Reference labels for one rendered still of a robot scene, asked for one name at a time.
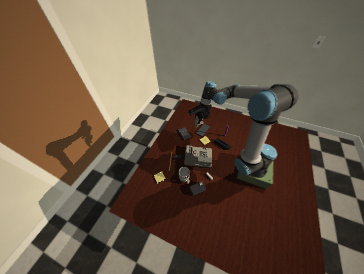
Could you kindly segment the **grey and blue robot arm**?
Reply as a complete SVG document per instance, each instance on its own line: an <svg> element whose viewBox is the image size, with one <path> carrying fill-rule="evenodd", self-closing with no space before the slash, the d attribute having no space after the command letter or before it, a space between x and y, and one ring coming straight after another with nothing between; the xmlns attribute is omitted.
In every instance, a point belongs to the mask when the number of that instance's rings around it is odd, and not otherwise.
<svg viewBox="0 0 364 274"><path fill-rule="evenodd" d="M277 156L277 151L274 147L264 144L271 125L277 122L281 112L292 108L298 101L298 91L292 85L284 84L283 86L278 86L278 84L274 84L270 87L271 89L269 87L240 86L237 84L218 90L214 82L208 81L205 84L201 97L200 102L204 105L209 105L211 100L221 105L226 99L232 97L250 99L247 109L253 121L245 149L241 151L240 157L234 160L237 170L245 176L251 173L254 177L266 175L268 166Z"/></svg>

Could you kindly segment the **grey telephone handset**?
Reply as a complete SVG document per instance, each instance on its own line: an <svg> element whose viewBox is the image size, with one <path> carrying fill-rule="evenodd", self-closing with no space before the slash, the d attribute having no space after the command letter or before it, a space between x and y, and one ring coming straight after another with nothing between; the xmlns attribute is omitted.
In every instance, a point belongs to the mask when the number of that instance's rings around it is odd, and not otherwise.
<svg viewBox="0 0 364 274"><path fill-rule="evenodd" d="M199 163L204 163L204 164L212 164L212 158L206 158L206 157L196 157L196 156L187 156L186 158L187 162L199 162Z"/></svg>

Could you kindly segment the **white mug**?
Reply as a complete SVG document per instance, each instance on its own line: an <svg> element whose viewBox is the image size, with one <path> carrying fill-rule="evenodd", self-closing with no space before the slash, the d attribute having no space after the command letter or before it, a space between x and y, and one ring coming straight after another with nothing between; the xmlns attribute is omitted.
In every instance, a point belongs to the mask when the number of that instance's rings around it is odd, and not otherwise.
<svg viewBox="0 0 364 274"><path fill-rule="evenodd" d="M187 184L189 184L189 175L190 175L190 171L187 167L181 167L179 169L179 179L181 181L186 181Z"/></svg>

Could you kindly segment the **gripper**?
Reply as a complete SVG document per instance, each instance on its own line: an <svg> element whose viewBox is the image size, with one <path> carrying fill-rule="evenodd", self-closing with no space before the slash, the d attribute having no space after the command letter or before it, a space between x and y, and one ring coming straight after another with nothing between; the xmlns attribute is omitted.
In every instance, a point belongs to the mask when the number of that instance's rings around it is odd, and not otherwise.
<svg viewBox="0 0 364 274"><path fill-rule="evenodd" d="M210 115L210 109L211 109L211 104L209 105L204 105L200 102L200 105L202 105L204 107L203 110L201 110L200 112L195 114L195 128L197 128L199 125L203 124L204 122L202 121L202 118L206 118L208 119L208 115Z"/></svg>

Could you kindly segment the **yellow sticky note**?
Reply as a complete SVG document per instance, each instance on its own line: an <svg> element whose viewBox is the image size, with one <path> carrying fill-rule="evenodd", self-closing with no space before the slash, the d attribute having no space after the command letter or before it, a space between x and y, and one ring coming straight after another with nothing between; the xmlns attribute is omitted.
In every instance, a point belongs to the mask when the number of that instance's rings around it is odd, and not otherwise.
<svg viewBox="0 0 364 274"><path fill-rule="evenodd" d="M203 137L203 138L201 138L200 139L200 141L204 144L204 145L206 145L207 143L209 143L209 142L211 142L206 136L205 137Z"/></svg>
<svg viewBox="0 0 364 274"><path fill-rule="evenodd" d="M154 177L155 177L157 183L160 183L160 182L166 180L163 172L160 172L158 174L155 174Z"/></svg>

